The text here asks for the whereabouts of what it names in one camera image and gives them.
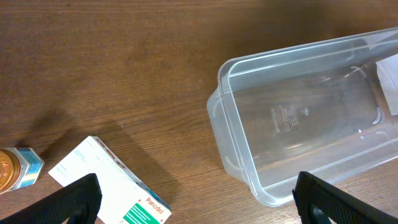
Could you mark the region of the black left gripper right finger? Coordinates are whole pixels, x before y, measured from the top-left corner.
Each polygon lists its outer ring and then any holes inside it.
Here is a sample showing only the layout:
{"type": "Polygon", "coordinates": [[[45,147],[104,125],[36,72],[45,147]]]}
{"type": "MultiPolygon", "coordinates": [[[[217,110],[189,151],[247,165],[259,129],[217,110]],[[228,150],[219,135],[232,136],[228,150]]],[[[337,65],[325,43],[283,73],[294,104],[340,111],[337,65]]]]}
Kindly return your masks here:
{"type": "Polygon", "coordinates": [[[292,190],[302,223],[397,223],[397,218],[347,194],[309,172],[301,171],[292,190]]]}

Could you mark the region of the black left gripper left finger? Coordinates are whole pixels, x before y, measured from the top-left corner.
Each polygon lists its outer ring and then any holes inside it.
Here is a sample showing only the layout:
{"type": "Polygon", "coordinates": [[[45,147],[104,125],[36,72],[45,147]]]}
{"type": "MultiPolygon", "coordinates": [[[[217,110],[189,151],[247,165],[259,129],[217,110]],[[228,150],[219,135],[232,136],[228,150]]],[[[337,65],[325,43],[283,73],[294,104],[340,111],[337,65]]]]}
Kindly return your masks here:
{"type": "Polygon", "coordinates": [[[90,173],[53,194],[1,220],[1,224],[94,224],[102,193],[90,173]]]}

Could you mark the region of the white Panadol medicine box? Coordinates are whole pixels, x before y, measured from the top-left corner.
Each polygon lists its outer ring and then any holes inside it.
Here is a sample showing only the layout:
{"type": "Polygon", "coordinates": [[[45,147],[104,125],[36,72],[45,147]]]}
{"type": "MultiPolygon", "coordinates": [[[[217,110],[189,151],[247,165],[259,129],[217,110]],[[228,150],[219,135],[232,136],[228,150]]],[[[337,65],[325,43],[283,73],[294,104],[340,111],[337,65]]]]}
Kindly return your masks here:
{"type": "Polygon", "coordinates": [[[90,173],[98,178],[98,218],[105,224],[163,224],[171,216],[171,207],[97,136],[85,138],[49,171],[64,187],[90,173]]]}

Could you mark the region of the dark bottle with white cap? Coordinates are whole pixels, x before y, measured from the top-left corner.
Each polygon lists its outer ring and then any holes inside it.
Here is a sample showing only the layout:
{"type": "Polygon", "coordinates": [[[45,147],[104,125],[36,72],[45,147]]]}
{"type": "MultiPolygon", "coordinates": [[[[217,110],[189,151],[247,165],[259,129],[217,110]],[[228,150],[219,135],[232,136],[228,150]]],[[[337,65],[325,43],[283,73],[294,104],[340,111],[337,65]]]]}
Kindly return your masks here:
{"type": "Polygon", "coordinates": [[[397,54],[376,62],[377,76],[391,115],[397,115],[397,54]]]}

